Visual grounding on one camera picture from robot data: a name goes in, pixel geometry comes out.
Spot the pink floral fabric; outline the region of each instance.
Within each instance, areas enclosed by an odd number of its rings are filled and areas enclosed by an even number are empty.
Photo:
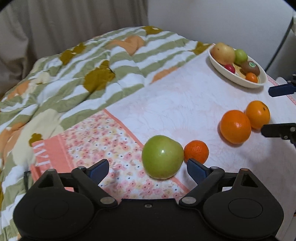
[[[90,167],[105,158],[109,161],[110,169],[99,186],[118,201],[122,198],[175,198],[179,200],[188,191],[175,178],[157,180],[149,177],[142,165],[142,144],[105,110],[53,138],[59,141],[52,141],[50,138],[33,144],[35,155],[41,152],[40,148],[43,148],[49,158],[49,161],[44,162],[39,155],[36,155],[40,174],[47,169],[43,168],[41,163],[44,163],[44,167],[55,168],[59,171],[59,168],[62,169],[65,165],[74,168]],[[64,149],[66,156],[57,157],[55,155],[55,153],[59,155],[63,153],[59,151],[60,148]]]

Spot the fruit bowl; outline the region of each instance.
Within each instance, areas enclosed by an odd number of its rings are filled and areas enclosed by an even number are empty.
[[[262,87],[265,82],[267,81],[267,75],[264,71],[264,69],[250,56],[248,56],[248,61],[253,61],[256,65],[258,65],[260,69],[260,74],[258,75],[258,83],[254,83],[248,80],[245,80],[245,75],[240,71],[240,67],[237,66],[236,64],[233,64],[235,67],[235,74],[231,73],[229,70],[225,69],[221,64],[219,64],[214,58],[211,56],[210,50],[211,48],[208,49],[210,61],[212,65],[215,67],[215,69],[222,74],[224,77],[227,79],[231,80],[232,82],[241,85],[246,88],[259,88]]]

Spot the brown kiwi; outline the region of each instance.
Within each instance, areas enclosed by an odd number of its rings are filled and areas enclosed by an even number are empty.
[[[253,61],[245,61],[241,64],[242,72],[244,74],[253,73],[256,76],[260,74],[259,67]]]

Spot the striped blanket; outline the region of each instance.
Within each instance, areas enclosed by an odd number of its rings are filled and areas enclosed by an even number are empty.
[[[24,172],[35,163],[32,143],[161,79],[208,46],[145,26],[112,31],[39,59],[0,102],[0,240],[17,240],[12,215],[25,194]]]

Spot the fruit label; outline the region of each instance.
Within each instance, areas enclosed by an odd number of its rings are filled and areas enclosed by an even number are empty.
[[[252,61],[249,62],[249,65],[252,67],[252,68],[255,68],[256,67],[256,64]]]

